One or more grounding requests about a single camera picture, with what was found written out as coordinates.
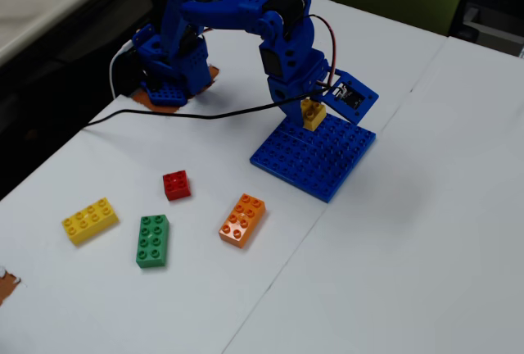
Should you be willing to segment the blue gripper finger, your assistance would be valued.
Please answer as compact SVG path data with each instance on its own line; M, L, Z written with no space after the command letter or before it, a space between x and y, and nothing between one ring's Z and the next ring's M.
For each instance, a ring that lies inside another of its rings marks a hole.
M301 102L304 99L304 94L294 97L286 97L277 94L272 95L273 102L284 112L291 122L300 128L304 126L304 118L301 109Z

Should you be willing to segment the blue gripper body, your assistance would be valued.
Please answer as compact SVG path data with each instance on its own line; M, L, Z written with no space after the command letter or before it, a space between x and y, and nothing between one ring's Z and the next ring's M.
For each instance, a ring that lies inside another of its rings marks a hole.
M274 102L281 102L309 93L318 81L323 81L328 73L328 60L307 61L288 81L268 77L269 91Z

